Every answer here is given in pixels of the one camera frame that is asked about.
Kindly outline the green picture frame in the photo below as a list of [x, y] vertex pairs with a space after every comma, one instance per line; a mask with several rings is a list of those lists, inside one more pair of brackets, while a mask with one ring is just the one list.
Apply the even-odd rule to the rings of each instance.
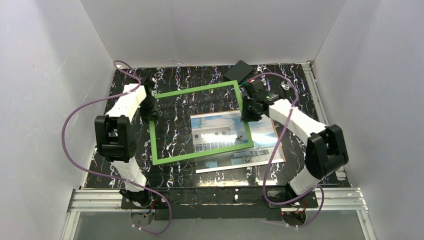
[[[215, 84], [211, 84], [211, 85], [192, 87], [192, 88], [187, 88], [187, 89], [182, 89], [182, 90], [158, 93], [158, 94], [154, 95], [154, 98], [155, 99], [162, 99], [162, 98], [174, 97], [174, 96], [178, 96], [178, 95], [196, 93], [196, 92], [221, 88], [221, 87], [225, 87], [225, 86], [233, 86], [234, 91], [235, 91], [235, 96], [236, 96], [236, 99], [237, 99], [237, 103], [241, 107], [243, 105], [242, 94], [241, 94], [241, 91], [240, 91], [240, 88], [239, 88], [239, 84], [236, 80], [227, 81], [227, 82], [220, 82], [220, 83], [215, 83]], [[233, 146], [229, 146], [229, 147], [216, 148], [216, 149], [211, 149], [211, 150], [207, 150], [207, 151], [194, 152], [194, 153], [188, 153], [188, 154], [184, 154], [184, 155], [177, 155], [177, 156], [171, 156], [171, 157], [159, 159], [158, 153], [157, 153], [158, 148], [157, 148], [157, 137], [156, 137], [156, 129], [155, 129], [156, 125], [155, 125], [155, 122], [153, 120], [150, 120], [149, 121], [149, 136], [150, 136], [150, 144], [151, 144], [152, 164], [153, 165], [170, 164], [170, 163], [173, 163], [173, 162], [181, 162], [181, 161], [185, 161], [185, 160], [189, 160], [189, 159], [193, 159], [193, 158], [200, 158], [200, 157], [206, 157], [206, 156], [211, 156], [211, 155], [218, 155], [218, 154], [228, 153], [228, 152], [232, 152], [232, 151], [252, 148], [254, 146], [254, 143], [252, 141], [252, 134], [251, 134], [249, 124], [247, 122], [244, 122], [243, 124], [244, 124], [245, 133], [247, 135], [247, 142], [246, 143], [233, 145]]]

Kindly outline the building photo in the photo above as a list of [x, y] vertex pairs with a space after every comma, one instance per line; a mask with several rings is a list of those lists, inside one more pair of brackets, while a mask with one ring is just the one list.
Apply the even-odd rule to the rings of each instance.
[[198, 174], [266, 165], [278, 139], [275, 124], [267, 116], [248, 123], [248, 137], [239, 110], [194, 114], [190, 122], [195, 152], [253, 143], [245, 149], [196, 158]]

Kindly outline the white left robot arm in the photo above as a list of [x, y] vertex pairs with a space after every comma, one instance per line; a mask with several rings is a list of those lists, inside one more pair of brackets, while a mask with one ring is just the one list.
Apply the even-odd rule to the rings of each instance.
[[105, 115], [94, 120], [97, 152], [103, 156], [118, 172], [121, 178], [129, 180], [120, 190], [129, 201], [145, 205], [151, 194], [144, 187], [148, 180], [140, 170], [135, 159], [137, 141], [132, 133], [132, 120], [136, 113], [148, 123], [158, 118], [158, 108], [154, 98], [154, 79], [142, 77], [142, 86], [130, 83], [124, 91], [135, 89], [121, 96]]

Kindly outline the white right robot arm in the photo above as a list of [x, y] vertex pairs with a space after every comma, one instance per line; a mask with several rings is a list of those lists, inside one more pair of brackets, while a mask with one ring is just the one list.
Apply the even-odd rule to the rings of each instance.
[[266, 116], [295, 134], [306, 146], [304, 168], [284, 187], [285, 199], [304, 195], [322, 179], [349, 161], [342, 129], [325, 125], [309, 117], [287, 99], [265, 89], [260, 80], [251, 79], [245, 86], [242, 121], [257, 122]]

